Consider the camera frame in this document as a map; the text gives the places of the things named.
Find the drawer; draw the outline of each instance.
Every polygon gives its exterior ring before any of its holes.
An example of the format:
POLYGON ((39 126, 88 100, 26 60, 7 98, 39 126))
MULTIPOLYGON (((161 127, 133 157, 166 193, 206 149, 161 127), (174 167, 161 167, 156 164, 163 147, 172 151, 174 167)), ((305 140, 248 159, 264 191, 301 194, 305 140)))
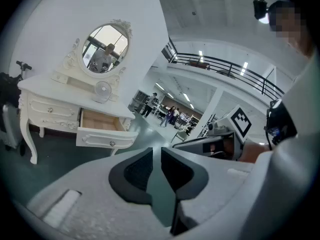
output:
POLYGON ((79 126, 78 121, 71 121, 58 117, 41 116, 40 113, 33 113, 32 116, 29 117, 29 121, 32 125, 36 125, 38 127, 68 133, 77 133, 77 128, 79 126))
POLYGON ((137 132, 126 131, 118 117, 83 109, 80 127, 77 128, 76 145, 109 149, 130 147, 137 132))
POLYGON ((68 119, 71 121, 78 120, 80 108, 78 106, 56 101, 49 98, 28 94, 28 113, 35 113, 37 116, 46 114, 53 118, 68 119))

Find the white cabinet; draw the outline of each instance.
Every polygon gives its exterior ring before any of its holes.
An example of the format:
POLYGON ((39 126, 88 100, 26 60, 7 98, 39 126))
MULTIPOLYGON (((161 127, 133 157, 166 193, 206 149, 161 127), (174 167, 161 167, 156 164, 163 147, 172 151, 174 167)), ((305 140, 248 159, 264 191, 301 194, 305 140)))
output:
POLYGON ((125 149, 134 143, 137 136, 137 132, 126 131, 118 117, 83 109, 76 145, 125 149))
POLYGON ((19 82, 18 87, 20 128, 33 164, 37 164, 38 154, 29 123, 40 127, 42 138, 44 128, 75 133, 77 146, 112 149, 111 155, 130 147, 138 136, 127 131, 135 116, 121 102, 95 102, 91 92, 41 75, 19 82))

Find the small fan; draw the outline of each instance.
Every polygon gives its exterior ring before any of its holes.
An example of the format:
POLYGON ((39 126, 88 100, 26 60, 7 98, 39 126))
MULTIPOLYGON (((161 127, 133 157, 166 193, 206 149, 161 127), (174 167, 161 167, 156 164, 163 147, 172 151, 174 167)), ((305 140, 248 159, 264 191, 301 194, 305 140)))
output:
POLYGON ((112 93, 110 84, 105 81, 99 81, 94 86, 94 94, 92 99, 95 102, 106 103, 112 93))

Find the black metal railing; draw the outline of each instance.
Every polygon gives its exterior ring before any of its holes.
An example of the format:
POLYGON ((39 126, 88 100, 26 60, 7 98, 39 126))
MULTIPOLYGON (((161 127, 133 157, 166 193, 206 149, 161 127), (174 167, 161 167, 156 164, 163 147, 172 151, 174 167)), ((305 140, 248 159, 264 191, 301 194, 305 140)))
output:
POLYGON ((168 62, 170 62, 177 53, 178 53, 178 51, 169 36, 169 42, 162 49, 162 54, 168 60, 168 62))
POLYGON ((171 57, 168 59, 169 63, 189 65, 202 70, 213 70, 218 74, 237 81, 242 81, 247 85, 252 86, 262 95, 265 95, 272 100, 277 100, 285 94, 280 88, 263 76, 249 70, 248 68, 244 68, 241 65, 215 57, 177 52, 172 41, 168 43, 168 48, 166 47, 166 49, 170 49, 169 54, 171 57))

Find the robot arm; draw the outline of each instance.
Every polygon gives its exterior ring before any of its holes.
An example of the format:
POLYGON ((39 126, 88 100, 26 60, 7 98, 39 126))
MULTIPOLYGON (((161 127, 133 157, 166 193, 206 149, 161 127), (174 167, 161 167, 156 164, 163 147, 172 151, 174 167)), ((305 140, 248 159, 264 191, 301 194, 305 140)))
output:
POLYGON ((249 118, 237 105, 219 120, 209 123, 207 136, 175 144, 173 148, 206 157, 237 160, 242 154, 251 126, 249 118), (225 149, 226 141, 232 142, 232 154, 225 149))

